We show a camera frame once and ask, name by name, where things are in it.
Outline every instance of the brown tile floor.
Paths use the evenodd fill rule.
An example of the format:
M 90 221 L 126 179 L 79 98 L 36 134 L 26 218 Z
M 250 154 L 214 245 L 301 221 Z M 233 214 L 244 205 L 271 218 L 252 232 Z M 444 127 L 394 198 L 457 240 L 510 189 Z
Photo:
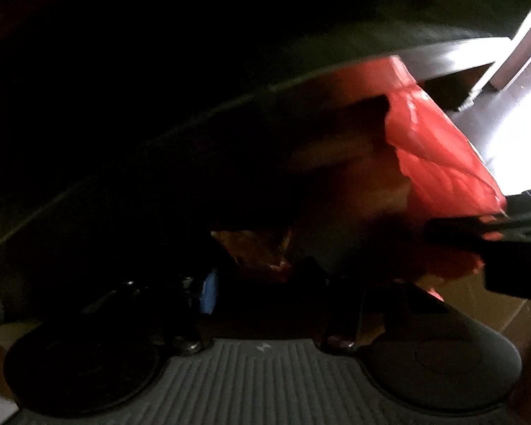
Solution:
M 450 116 L 504 194 L 531 188 L 531 63 L 507 90 L 485 89 L 473 107 Z

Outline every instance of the sunlit floor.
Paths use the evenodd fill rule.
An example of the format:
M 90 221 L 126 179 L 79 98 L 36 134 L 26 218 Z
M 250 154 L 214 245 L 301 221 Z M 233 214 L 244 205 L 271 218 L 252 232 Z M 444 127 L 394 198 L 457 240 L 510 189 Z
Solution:
M 451 118 L 504 194 L 531 188 L 531 63 L 507 90 L 484 90 L 473 107 Z

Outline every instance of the gray ribbed mat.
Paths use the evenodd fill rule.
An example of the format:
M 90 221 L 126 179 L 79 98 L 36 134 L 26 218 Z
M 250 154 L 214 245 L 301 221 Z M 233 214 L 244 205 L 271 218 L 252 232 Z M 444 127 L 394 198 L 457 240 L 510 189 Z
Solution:
M 353 359 L 311 340 L 215 340 L 175 357 L 140 396 L 109 413 L 52 419 L 22 410 L 7 425 L 516 425 L 505 409 L 476 417 L 426 415 L 380 393 Z

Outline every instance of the red plastic bag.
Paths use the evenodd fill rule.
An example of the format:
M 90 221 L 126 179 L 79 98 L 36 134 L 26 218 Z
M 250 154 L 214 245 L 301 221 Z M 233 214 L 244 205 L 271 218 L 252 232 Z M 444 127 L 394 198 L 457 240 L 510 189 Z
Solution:
M 387 59 L 401 87 L 389 90 L 386 140 L 412 182 L 415 218 L 499 213 L 506 200 L 468 139 L 416 84 L 398 57 Z

